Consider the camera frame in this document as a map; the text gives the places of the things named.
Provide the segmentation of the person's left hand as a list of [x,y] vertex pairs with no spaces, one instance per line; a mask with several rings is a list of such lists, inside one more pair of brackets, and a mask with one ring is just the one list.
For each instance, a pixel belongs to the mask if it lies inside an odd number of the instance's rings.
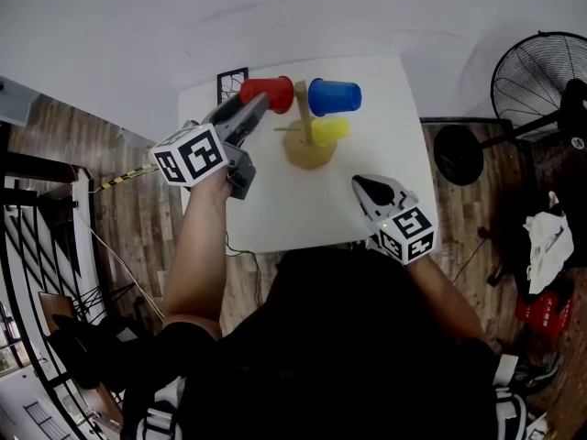
[[231,191],[228,167],[222,167],[193,186],[190,199],[223,203],[230,197]]

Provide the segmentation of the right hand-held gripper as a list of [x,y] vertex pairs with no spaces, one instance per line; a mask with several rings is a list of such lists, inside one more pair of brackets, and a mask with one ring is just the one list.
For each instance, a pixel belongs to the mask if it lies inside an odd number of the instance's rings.
[[357,174],[352,188],[368,217],[371,239],[388,257],[407,265],[431,252],[435,221],[397,180],[379,174]]

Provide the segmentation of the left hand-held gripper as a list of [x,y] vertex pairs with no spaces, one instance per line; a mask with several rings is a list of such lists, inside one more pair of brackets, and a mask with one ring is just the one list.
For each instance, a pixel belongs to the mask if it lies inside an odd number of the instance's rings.
[[[249,154],[239,148],[269,109],[270,98],[260,93],[244,103],[233,94],[202,120],[203,125],[188,121],[163,141],[150,155],[171,186],[187,189],[216,171],[227,168],[231,197],[245,199],[256,175]],[[216,132],[223,126],[223,140]]]

